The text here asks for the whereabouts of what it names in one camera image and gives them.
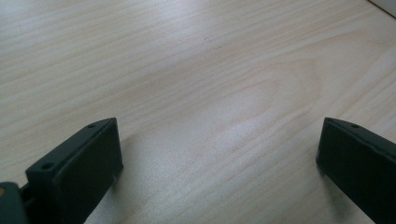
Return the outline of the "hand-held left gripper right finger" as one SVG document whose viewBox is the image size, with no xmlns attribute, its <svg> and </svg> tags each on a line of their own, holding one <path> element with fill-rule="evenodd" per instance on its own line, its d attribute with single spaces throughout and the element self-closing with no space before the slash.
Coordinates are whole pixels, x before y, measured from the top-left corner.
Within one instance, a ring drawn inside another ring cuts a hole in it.
<svg viewBox="0 0 396 224">
<path fill-rule="evenodd" d="M 316 162 L 375 224 L 396 224 L 396 144 L 357 124 L 326 118 Z"/>
</svg>

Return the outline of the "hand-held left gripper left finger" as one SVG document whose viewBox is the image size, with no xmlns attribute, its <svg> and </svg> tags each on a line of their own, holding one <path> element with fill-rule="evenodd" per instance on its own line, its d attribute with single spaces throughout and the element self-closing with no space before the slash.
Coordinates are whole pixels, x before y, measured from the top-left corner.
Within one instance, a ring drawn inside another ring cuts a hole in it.
<svg viewBox="0 0 396 224">
<path fill-rule="evenodd" d="M 34 224 L 83 224 L 123 168 L 117 120 L 82 128 L 26 170 Z"/>
</svg>

